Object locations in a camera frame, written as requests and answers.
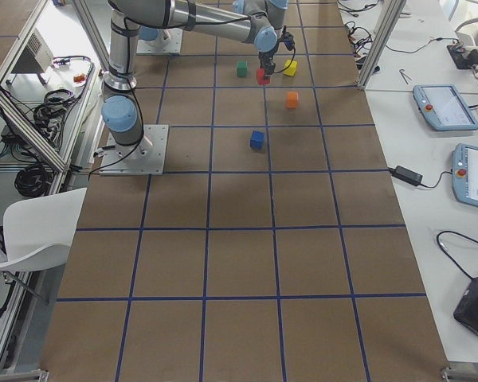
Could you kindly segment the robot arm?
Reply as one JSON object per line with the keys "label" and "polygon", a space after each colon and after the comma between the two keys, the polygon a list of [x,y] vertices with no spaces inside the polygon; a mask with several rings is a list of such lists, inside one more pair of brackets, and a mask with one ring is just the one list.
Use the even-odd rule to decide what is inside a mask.
{"label": "robot arm", "polygon": [[135,96],[135,56],[139,41],[161,49],[170,42],[170,31],[181,29],[254,45],[260,60],[259,84],[267,84],[275,73],[273,57],[279,46],[285,45],[289,51],[295,48],[294,37],[284,24],[286,1],[235,1],[233,10],[191,0],[111,1],[109,4],[111,44],[101,115],[121,160],[141,157],[151,146]]}

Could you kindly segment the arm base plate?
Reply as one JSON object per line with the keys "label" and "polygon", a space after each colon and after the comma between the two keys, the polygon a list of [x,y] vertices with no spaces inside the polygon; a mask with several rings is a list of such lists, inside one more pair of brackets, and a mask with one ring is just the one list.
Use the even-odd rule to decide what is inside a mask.
{"label": "arm base plate", "polygon": [[112,134],[109,133],[107,144],[114,148],[104,152],[98,174],[102,176],[162,175],[168,134],[168,125],[146,124],[143,140],[135,151],[127,156],[134,146],[117,146]]}
{"label": "arm base plate", "polygon": [[138,55],[178,55],[182,46],[181,29],[141,27],[136,52]]}

